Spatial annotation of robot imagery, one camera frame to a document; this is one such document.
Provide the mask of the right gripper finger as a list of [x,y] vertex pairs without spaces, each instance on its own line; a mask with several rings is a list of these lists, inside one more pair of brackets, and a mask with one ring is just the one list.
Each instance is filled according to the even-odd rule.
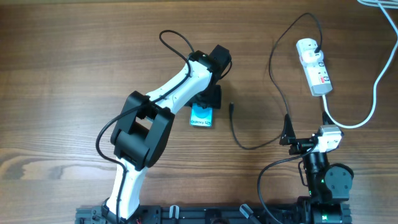
[[327,112],[324,111],[322,113],[322,121],[323,121],[323,125],[332,125],[333,121],[331,120],[331,118],[328,116]]
[[284,117],[284,127],[280,136],[280,145],[291,145],[296,143],[296,136],[289,114]]

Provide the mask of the teal screen smartphone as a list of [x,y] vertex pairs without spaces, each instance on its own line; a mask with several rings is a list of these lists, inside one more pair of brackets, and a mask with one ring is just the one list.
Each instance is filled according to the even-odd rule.
[[212,127],[213,108],[202,108],[198,104],[192,104],[190,125],[204,128]]

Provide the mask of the white power strip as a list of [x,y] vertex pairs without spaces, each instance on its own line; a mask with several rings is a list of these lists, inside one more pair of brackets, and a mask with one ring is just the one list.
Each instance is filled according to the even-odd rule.
[[[296,48],[298,56],[300,56],[302,51],[314,50],[316,52],[318,44],[316,40],[310,38],[300,39],[296,43]],[[333,88],[324,61],[319,62],[317,65],[302,67],[313,96],[326,95],[332,91]]]

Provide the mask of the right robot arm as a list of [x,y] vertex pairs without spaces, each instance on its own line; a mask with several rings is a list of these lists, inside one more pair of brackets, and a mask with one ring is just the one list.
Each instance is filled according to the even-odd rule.
[[328,161],[328,153],[338,149],[343,131],[322,114],[323,124],[309,138],[297,138],[292,121],[287,114],[280,137],[280,145],[289,145],[289,154],[302,160],[308,187],[308,197],[297,200],[299,223],[352,223],[351,210],[346,203],[353,185],[354,172],[348,166]]

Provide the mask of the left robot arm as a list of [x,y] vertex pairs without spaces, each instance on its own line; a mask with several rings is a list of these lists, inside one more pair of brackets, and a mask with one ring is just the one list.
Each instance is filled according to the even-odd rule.
[[221,107],[217,82],[230,69],[229,50],[217,45],[210,54],[197,50],[185,60],[181,71],[160,88],[145,95],[132,92],[115,120],[110,141],[119,167],[111,196],[101,207],[109,223],[127,223],[136,213],[146,173],[164,152],[178,111],[184,106]]

